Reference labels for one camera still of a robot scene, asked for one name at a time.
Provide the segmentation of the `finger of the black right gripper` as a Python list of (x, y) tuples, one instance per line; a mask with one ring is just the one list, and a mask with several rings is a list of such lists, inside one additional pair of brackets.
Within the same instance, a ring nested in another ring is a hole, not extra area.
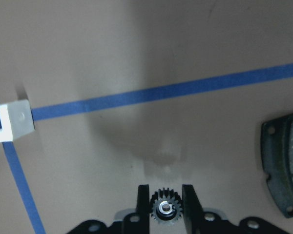
[(204, 218), (202, 205), (192, 185), (182, 185), (183, 219), (188, 234), (201, 234)]

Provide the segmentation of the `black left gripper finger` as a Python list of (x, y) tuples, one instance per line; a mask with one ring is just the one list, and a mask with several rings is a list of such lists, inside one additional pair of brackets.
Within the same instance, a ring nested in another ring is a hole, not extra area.
[(149, 185), (139, 185), (137, 195), (136, 213), (139, 215), (138, 233), (149, 233)]

